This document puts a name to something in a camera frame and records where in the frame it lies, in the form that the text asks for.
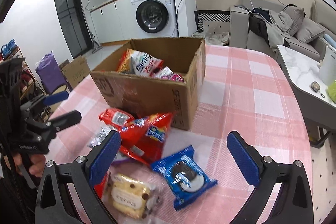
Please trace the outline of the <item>person's left hand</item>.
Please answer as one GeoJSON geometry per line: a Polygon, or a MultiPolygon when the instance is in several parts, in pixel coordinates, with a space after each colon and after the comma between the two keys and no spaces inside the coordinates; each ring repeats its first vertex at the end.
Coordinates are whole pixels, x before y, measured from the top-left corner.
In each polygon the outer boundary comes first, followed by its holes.
{"type": "MultiPolygon", "coordinates": [[[[17,167],[18,173],[22,175],[21,171],[19,170],[19,166],[22,164],[21,155],[16,153],[13,155],[13,159],[15,162],[15,166],[17,167]]],[[[32,166],[29,167],[29,173],[35,177],[41,178],[44,168],[45,168],[45,163],[46,163],[45,155],[41,155],[41,154],[30,155],[30,160],[32,162],[32,166]]]]}

